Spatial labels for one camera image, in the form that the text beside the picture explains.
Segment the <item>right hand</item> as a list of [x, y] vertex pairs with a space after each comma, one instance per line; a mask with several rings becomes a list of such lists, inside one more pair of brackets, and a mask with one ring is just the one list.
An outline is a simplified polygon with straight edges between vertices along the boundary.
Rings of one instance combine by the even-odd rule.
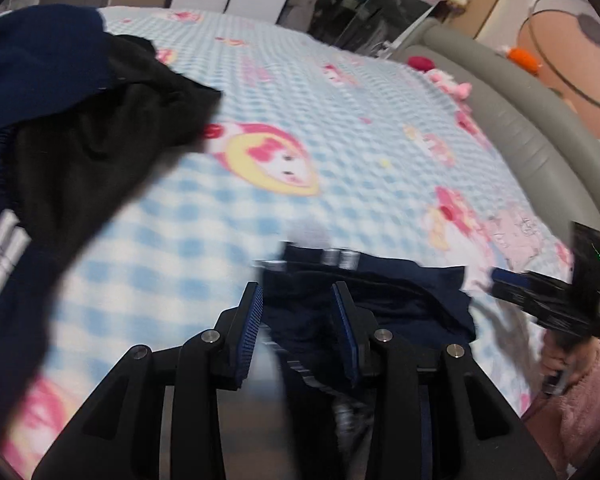
[[569, 370], [567, 386], [573, 386], [594, 366], [599, 346], [598, 339], [588, 338], [571, 350], [565, 350], [558, 344], [557, 334], [547, 330], [540, 353], [540, 373], [543, 377], [550, 377]]

